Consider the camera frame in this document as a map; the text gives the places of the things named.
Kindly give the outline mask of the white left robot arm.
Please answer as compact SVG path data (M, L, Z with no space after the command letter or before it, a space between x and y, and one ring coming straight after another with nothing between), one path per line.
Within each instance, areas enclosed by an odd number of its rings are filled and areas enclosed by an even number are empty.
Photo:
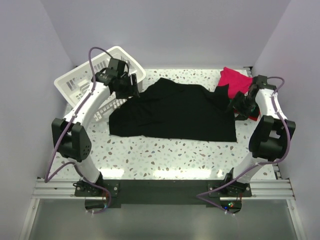
M110 59L108 66L92 76L89 90L64 118L52 121L54 153L69 160L81 178L87 181L86 191L99 196L104 184L102 174L90 156L92 143L87 127L102 103L115 93L117 99L138 96L137 76L129 73L128 64L120 59Z

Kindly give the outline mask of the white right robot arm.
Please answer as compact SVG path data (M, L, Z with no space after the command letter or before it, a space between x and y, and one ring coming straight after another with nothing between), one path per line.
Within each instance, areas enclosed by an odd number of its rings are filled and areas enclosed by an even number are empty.
M296 123L288 120L281 109L281 87L268 80L267 76L255 76L248 93L238 92L226 109L237 112L236 120L247 120L255 108L261 116L250 137L248 155L225 177L222 189L227 196L235 196L262 167L282 162L289 153Z

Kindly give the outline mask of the black t shirt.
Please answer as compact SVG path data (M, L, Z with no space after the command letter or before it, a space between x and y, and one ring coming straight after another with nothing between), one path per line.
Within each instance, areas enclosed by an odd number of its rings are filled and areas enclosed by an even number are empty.
M199 84L160 78L109 116L109 133L207 142L236 142L228 86L214 91Z

